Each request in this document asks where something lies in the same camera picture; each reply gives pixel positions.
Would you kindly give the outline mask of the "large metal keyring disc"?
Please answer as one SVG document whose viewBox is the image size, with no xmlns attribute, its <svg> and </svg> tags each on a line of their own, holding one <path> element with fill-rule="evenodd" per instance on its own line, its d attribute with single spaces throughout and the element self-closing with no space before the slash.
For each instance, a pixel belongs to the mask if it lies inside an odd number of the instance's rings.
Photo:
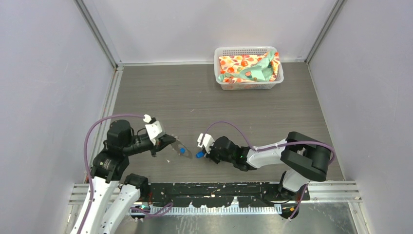
<svg viewBox="0 0 413 234">
<path fill-rule="evenodd" d="M 176 140 L 171 144 L 171 147 L 179 156 L 193 159 L 193 153 L 181 141 Z"/>
</svg>

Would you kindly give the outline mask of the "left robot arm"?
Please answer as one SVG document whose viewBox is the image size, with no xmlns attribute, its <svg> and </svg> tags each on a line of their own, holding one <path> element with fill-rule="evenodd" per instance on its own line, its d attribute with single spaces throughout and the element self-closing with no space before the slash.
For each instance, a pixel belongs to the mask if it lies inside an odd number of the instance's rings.
<svg viewBox="0 0 413 234">
<path fill-rule="evenodd" d="M 89 188 L 82 209 L 72 228 L 73 234 L 113 234 L 132 205 L 145 201 L 150 194 L 148 179 L 130 174 L 112 205 L 109 201 L 120 184 L 129 157 L 157 152 L 176 142 L 176 137 L 165 133 L 163 126 L 149 115 L 141 117 L 145 133 L 135 134 L 127 120 L 112 122 L 103 142 L 103 149 L 87 165 Z"/>
</svg>

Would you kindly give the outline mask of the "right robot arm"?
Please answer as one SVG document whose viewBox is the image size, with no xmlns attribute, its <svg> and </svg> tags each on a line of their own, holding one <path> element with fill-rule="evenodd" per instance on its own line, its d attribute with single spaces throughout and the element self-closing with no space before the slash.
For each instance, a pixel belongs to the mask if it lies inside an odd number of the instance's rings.
<svg viewBox="0 0 413 234">
<path fill-rule="evenodd" d="M 197 143 L 202 150 L 197 157 L 205 156 L 215 163 L 228 162 L 241 171 L 287 165 L 289 170 L 282 174 L 278 186 L 278 194 L 284 200 L 291 200 L 310 181 L 324 182 L 334 156 L 332 147 L 298 132 L 260 147 L 238 146 L 225 136 L 213 139 L 209 134 L 200 134 Z"/>
</svg>

